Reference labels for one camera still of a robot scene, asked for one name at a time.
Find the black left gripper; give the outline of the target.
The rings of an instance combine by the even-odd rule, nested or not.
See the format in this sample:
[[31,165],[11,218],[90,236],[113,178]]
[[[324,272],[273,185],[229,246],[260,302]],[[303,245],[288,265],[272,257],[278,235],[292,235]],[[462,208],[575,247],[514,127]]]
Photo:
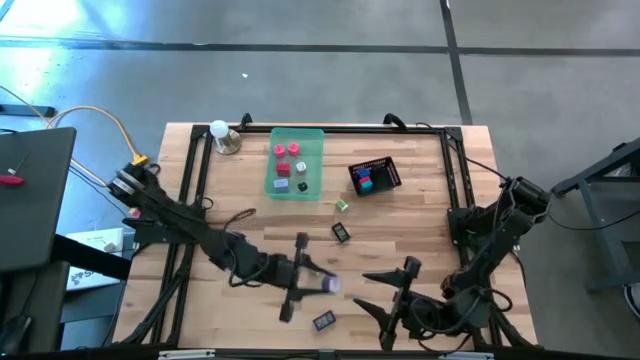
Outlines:
[[269,265],[263,282],[268,285],[282,288],[286,291],[285,299],[281,305],[279,320],[290,322],[294,312],[294,303],[300,302],[306,296],[324,295],[328,291],[322,288],[300,288],[299,280],[303,268],[315,274],[330,275],[330,271],[315,264],[306,254],[308,234],[300,232],[295,241],[294,258],[290,260],[283,254],[268,256]]

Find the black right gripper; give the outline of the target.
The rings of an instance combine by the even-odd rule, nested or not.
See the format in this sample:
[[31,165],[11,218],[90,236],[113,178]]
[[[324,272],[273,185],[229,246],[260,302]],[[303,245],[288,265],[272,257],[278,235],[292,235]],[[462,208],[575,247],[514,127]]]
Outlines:
[[353,302],[371,315],[380,327],[380,345],[383,350],[392,350],[397,334],[396,327],[402,325],[409,337],[426,340],[435,336],[436,330],[443,329],[440,320],[442,304],[426,295],[411,290],[413,281],[418,277],[422,263],[413,256],[407,256],[402,268],[388,272],[363,273],[368,280],[390,285],[395,289],[391,309],[369,303],[360,298]]

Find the dark violet display module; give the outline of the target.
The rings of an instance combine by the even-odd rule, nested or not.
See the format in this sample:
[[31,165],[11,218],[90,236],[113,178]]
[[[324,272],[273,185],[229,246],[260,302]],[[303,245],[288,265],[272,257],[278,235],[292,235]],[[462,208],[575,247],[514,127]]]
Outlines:
[[323,331],[324,329],[332,326],[336,323],[335,314],[329,310],[320,316],[313,319],[313,326],[317,332]]

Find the black mesh basket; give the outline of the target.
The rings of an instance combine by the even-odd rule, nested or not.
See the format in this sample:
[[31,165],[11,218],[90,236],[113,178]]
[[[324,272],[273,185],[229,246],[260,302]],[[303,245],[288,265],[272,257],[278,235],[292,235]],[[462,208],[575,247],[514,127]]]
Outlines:
[[[356,175],[356,170],[360,168],[367,168],[370,170],[369,177],[371,179],[371,182],[373,183],[373,189],[371,192],[366,194],[360,193],[360,178]],[[391,157],[383,157],[359,164],[350,165],[348,167],[348,172],[356,194],[359,197],[393,190],[394,188],[402,185],[399,173]]]

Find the green translucent plastic tray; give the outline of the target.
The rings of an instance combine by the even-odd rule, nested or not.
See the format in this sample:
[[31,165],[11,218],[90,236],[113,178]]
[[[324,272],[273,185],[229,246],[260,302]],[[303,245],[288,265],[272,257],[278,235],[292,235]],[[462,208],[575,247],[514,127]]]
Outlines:
[[[287,150],[290,142],[300,145],[300,153],[297,157],[290,156]],[[284,158],[276,158],[273,147],[282,144],[286,148]],[[324,155],[324,132],[320,129],[308,128],[283,128],[278,127],[271,130],[268,150],[268,164],[265,175],[265,192],[274,200],[286,201],[318,201],[322,193],[323,185],[323,155]],[[279,177],[276,173],[278,162],[288,162],[291,165],[290,177]],[[304,174],[296,171],[296,164],[305,162],[307,170]],[[273,181],[277,178],[289,179],[289,191],[287,193],[276,193],[273,189]],[[308,190],[300,192],[297,185],[306,182]]]

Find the white light bulb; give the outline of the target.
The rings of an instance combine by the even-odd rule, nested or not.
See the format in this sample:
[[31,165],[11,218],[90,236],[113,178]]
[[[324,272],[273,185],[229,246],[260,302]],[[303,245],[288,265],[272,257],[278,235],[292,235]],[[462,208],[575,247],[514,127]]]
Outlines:
[[237,153],[242,145],[242,139],[225,121],[214,120],[209,125],[209,131],[214,138],[216,151],[222,155]]

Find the black metal cart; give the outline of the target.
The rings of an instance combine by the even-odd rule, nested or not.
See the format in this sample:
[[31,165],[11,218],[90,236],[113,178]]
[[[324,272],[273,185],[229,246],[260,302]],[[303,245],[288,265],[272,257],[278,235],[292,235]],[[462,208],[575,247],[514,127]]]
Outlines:
[[551,193],[561,198],[574,190],[589,223],[565,228],[593,235],[605,268],[585,290],[594,294],[640,283],[640,137],[560,181]]

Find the person's shoe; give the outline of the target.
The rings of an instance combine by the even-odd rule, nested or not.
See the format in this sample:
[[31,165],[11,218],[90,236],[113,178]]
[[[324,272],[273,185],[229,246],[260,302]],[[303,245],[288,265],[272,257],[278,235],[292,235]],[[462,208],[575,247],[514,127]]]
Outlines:
[[625,285],[623,295],[630,310],[640,321],[640,283]]

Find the black low furniture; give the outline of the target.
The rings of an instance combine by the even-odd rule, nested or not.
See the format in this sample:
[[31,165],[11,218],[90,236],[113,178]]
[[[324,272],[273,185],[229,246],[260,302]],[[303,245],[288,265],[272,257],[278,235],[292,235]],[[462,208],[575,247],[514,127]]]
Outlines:
[[96,249],[57,235],[44,264],[0,274],[0,359],[58,351],[70,269],[124,280],[134,249],[130,243]]

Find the black desk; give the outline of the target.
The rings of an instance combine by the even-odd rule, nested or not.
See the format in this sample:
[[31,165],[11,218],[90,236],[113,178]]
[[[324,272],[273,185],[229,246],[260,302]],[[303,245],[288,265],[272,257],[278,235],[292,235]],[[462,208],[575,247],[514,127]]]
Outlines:
[[24,179],[0,185],[0,273],[49,262],[75,138],[73,128],[0,135],[0,175]]

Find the black flat floor bar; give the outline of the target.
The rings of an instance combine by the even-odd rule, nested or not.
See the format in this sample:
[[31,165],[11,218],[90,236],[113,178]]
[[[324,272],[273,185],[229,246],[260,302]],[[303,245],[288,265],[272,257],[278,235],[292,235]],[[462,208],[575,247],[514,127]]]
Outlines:
[[30,108],[27,105],[0,104],[0,115],[6,116],[29,116],[51,118],[56,114],[56,109],[50,106],[34,106]]

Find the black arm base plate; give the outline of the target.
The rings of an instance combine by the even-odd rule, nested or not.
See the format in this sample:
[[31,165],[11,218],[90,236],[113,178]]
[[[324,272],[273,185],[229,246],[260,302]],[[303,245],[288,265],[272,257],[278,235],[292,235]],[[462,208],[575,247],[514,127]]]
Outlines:
[[504,235],[513,247],[524,229],[520,212],[499,210],[494,205],[450,209],[448,221],[452,241],[473,251],[481,250],[496,235]]
[[195,230],[208,225],[184,203],[158,204],[157,208],[134,205],[123,223],[135,230],[134,241],[140,244],[195,244]]

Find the grey metal bracket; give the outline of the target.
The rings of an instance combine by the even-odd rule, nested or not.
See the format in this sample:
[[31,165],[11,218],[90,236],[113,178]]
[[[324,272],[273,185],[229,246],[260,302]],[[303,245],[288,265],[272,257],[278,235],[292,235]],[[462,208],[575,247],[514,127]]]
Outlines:
[[493,353],[464,351],[441,354],[438,360],[495,360],[495,356]]
[[157,360],[207,360],[215,357],[213,349],[167,350],[161,351]]

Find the black metal table frame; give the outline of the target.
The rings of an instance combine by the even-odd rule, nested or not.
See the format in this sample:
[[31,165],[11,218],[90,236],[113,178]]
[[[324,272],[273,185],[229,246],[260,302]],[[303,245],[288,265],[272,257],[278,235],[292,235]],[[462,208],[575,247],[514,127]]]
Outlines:
[[[167,125],[158,154],[160,182],[171,195],[181,189],[202,193],[210,221],[230,224],[269,253],[292,255],[296,234],[310,237],[308,251],[320,266],[336,273],[341,291],[311,296],[297,307],[288,323],[279,320],[282,290],[271,286],[232,288],[225,273],[196,253],[187,285],[179,344],[183,348],[378,350],[378,325],[354,298],[387,308],[393,289],[372,282],[363,273],[400,267],[407,256],[422,268],[413,288],[437,297],[443,278],[460,265],[450,240],[447,212],[454,204],[492,203],[499,180],[492,173],[494,151],[484,126],[465,126],[462,138],[471,159],[462,172],[456,156],[445,156],[440,139],[425,130],[403,133],[376,125],[341,125],[324,137],[323,187],[316,202],[278,201],[265,192],[269,136],[257,124],[244,133],[240,151],[213,154],[208,164],[196,162],[195,179],[185,180],[188,154],[200,156],[202,144],[190,141],[192,125]],[[348,172],[350,165],[391,157],[402,185],[359,197]],[[204,178],[199,185],[197,178]],[[341,213],[336,202],[348,209]],[[341,222],[351,238],[339,243],[331,227]],[[317,332],[313,319],[331,310],[336,323]]]

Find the red handled screwdriver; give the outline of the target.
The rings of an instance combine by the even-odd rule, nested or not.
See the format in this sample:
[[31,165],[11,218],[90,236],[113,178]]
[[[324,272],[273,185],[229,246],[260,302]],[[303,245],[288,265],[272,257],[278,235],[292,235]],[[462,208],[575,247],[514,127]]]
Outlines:
[[25,184],[24,178],[21,177],[18,172],[28,159],[30,153],[31,151],[28,150],[16,166],[8,168],[4,174],[0,175],[0,185],[22,186]]

